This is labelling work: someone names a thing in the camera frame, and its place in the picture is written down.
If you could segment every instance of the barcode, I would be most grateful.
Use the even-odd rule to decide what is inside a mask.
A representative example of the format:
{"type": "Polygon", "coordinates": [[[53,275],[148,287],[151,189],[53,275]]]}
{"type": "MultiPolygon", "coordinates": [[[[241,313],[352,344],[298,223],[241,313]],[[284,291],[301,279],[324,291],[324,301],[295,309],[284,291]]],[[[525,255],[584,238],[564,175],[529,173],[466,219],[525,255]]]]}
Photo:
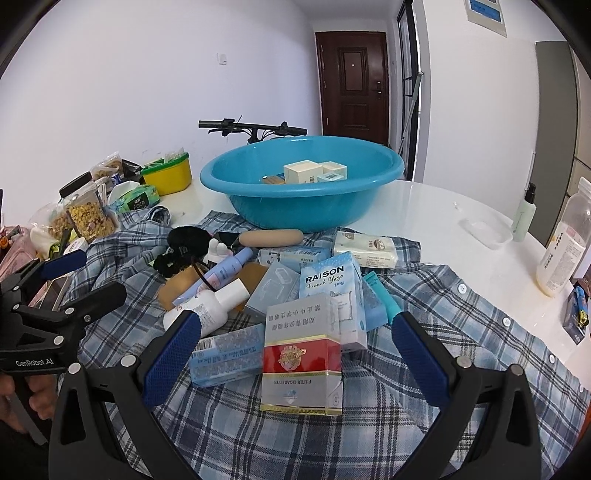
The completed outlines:
{"type": "Polygon", "coordinates": [[[197,347],[195,350],[209,350],[210,348],[214,348],[215,344],[213,343],[213,338],[204,338],[203,340],[199,340],[197,347]]]}

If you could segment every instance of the brown door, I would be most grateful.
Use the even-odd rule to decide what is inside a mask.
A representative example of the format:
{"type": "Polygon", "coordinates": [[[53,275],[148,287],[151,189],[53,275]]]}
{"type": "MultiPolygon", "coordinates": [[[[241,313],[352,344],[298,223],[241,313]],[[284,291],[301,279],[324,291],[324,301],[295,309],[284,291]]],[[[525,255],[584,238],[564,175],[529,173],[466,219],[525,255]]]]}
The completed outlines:
{"type": "Polygon", "coordinates": [[[324,135],[388,145],[389,89],[386,34],[316,34],[324,135]]]}

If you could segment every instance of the blue plastic basin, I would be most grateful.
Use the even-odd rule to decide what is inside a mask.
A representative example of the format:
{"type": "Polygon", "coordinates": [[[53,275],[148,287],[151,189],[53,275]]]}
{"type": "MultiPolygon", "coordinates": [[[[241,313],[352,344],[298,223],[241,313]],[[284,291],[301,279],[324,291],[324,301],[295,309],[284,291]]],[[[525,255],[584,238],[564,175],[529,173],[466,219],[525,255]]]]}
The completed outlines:
{"type": "Polygon", "coordinates": [[[402,158],[381,145],[345,137],[276,138],[220,155],[201,172],[201,183],[228,195],[254,225],[297,228],[304,233],[345,226],[369,209],[378,188],[400,178],[402,158]],[[265,175],[302,160],[347,166],[348,179],[301,185],[267,185],[265,175]]]}

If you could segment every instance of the white table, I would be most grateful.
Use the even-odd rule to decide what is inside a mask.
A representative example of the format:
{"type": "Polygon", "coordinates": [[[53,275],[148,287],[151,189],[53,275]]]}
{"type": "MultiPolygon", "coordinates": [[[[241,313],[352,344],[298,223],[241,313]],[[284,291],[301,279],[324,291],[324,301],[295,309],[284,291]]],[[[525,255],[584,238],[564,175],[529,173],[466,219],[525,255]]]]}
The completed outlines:
{"type": "MultiPolygon", "coordinates": [[[[198,223],[211,210],[236,210],[228,198],[203,187],[198,179],[183,192],[163,198],[173,225],[198,223]]],[[[467,233],[459,222],[483,213],[501,216],[489,207],[447,190],[420,183],[395,181],[383,187],[361,220],[348,225],[359,232],[401,236],[421,242],[424,263],[446,264],[478,294],[542,339],[552,353],[591,389],[591,340],[575,345],[562,328],[568,286],[551,299],[535,285],[535,269],[544,247],[531,235],[490,250],[467,233]]]]}

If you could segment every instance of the green lid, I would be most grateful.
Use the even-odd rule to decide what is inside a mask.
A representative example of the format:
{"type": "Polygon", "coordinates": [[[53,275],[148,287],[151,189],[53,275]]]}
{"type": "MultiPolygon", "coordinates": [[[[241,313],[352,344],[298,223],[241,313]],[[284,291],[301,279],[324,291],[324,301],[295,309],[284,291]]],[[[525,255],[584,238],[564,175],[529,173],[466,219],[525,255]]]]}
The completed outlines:
{"type": "Polygon", "coordinates": [[[142,175],[149,175],[150,173],[156,173],[157,171],[164,170],[165,168],[174,167],[179,163],[184,162],[189,157],[188,153],[185,153],[177,158],[172,158],[170,160],[166,160],[161,158],[159,160],[153,161],[152,163],[148,163],[144,168],[142,168],[142,175]]]}

